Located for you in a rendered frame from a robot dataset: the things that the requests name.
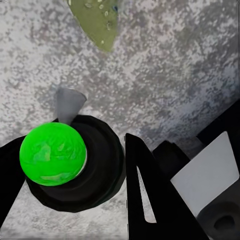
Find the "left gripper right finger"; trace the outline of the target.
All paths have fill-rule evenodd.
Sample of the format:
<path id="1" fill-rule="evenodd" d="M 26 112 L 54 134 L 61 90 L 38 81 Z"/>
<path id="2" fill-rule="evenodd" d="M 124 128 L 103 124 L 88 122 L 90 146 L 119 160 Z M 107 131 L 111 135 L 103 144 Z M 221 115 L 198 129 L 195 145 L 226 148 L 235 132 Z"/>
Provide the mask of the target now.
<path id="1" fill-rule="evenodd" d="M 129 240 L 210 240 L 145 142 L 125 136 Z M 156 223 L 145 220 L 139 168 Z"/>

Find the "insectifuge atomizer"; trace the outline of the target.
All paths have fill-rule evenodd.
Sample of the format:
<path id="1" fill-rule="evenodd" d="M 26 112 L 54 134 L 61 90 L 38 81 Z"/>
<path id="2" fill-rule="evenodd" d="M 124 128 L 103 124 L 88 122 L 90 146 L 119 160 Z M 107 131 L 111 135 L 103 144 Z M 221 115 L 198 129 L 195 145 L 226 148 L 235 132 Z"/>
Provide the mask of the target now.
<path id="1" fill-rule="evenodd" d="M 31 193 L 44 206 L 79 213 L 127 188 L 125 151 L 108 123 L 78 114 L 85 94 L 56 88 L 54 98 L 58 118 L 25 136 L 19 161 Z"/>

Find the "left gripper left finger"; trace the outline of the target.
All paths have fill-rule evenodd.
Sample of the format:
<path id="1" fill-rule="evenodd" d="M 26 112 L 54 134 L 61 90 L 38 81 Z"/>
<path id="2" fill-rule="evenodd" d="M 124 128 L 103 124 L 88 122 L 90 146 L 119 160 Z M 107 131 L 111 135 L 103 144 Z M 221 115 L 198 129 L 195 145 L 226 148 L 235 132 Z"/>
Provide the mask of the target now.
<path id="1" fill-rule="evenodd" d="M 20 148 L 25 137 L 0 147 L 0 228 L 26 180 L 20 163 Z"/>

